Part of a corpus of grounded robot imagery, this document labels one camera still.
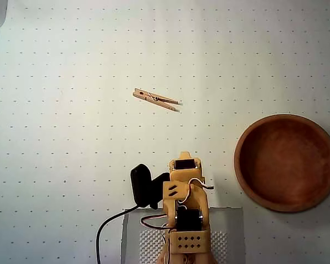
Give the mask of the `beige printed gripper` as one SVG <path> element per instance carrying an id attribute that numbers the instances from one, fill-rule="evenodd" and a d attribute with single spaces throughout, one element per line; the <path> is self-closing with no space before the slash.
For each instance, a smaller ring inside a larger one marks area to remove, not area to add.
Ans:
<path id="1" fill-rule="evenodd" d="M 195 185 L 200 189 L 206 186 L 201 160 L 191 157 L 188 151 L 181 152 L 179 158 L 170 161 L 169 173 L 170 180 L 163 183 L 164 199 L 189 199 Z"/>

